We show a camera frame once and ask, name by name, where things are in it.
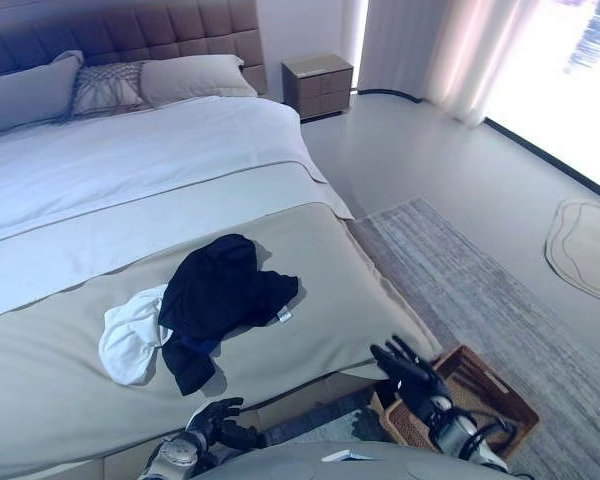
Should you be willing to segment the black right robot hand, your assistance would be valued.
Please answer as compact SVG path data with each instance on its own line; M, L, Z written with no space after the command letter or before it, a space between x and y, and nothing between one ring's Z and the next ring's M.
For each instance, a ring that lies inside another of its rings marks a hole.
M370 352L404 404L421 421L428 422L453 407L445 381L401 337L393 335L384 347L372 344Z

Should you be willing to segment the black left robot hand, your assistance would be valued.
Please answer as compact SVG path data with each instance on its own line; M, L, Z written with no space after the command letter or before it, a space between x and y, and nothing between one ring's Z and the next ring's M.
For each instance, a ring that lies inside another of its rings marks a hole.
M235 420L243 403L242 397L211 402L194 413L185 431L199 435L208 448L216 443L242 451L261 448L263 439L256 428L240 426Z

